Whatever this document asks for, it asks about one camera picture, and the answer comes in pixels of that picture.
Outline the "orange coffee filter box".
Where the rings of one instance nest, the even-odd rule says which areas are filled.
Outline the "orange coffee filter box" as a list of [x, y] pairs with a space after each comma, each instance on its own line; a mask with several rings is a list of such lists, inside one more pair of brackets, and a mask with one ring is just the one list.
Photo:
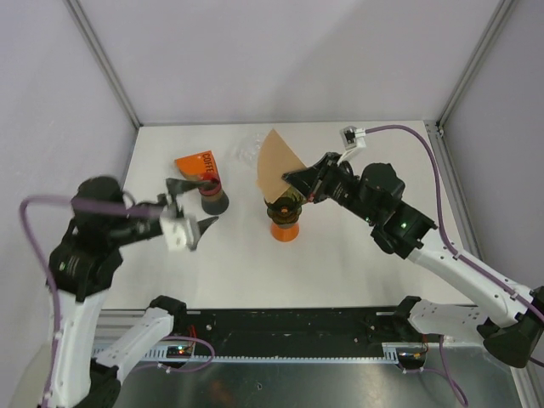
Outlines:
[[218, 166], [210, 150], [175, 159], [174, 165], [185, 179], [220, 182]]

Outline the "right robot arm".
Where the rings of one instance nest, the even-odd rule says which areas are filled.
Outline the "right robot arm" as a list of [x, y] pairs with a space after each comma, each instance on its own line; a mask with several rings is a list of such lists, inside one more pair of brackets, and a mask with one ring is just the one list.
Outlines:
[[405, 184], [390, 164], [372, 163], [360, 176], [327, 153], [312, 167], [284, 173], [307, 201], [332, 199], [371, 226], [380, 249], [407, 259], [456, 288], [470, 306], [406, 297], [392, 319], [394, 335], [411, 341], [441, 334], [481, 343], [500, 362], [524, 368], [543, 334], [543, 290], [509, 280], [471, 254], [456, 250], [439, 226], [402, 200]]

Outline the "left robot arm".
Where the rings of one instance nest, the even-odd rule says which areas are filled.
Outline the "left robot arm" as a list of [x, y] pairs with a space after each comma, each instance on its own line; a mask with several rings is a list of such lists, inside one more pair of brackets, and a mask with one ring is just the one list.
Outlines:
[[122, 265], [121, 247], [163, 236], [174, 249], [194, 251], [214, 217], [184, 214], [178, 196], [213, 186], [210, 180], [168, 178], [156, 201], [127, 206], [111, 176], [90, 178], [69, 201], [73, 216], [48, 268], [52, 295], [51, 371], [43, 407], [111, 407], [129, 372], [163, 338], [188, 329], [185, 303], [161, 295], [143, 317], [107, 350], [92, 355], [100, 312], [113, 276]]

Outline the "dark green dripper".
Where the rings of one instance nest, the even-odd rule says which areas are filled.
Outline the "dark green dripper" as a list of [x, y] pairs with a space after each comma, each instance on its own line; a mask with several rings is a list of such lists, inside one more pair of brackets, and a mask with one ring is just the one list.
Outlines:
[[291, 225], [298, 222], [306, 199], [290, 187], [274, 202], [265, 201], [267, 215], [277, 225]]

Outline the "brown paper coffee filter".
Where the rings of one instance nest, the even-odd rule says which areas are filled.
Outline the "brown paper coffee filter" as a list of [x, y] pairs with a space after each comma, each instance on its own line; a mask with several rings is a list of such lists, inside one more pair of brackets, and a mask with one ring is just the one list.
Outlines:
[[283, 174], [305, 168], [285, 140], [272, 129], [258, 153], [257, 185], [263, 193], [263, 198], [269, 203], [275, 202], [290, 187], [283, 180]]

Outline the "orange glass carafe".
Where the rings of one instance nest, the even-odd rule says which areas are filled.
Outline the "orange glass carafe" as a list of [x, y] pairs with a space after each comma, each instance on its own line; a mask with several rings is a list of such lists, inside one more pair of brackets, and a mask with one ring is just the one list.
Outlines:
[[277, 224], [270, 223], [270, 234], [279, 242], [295, 240], [299, 234], [299, 223]]

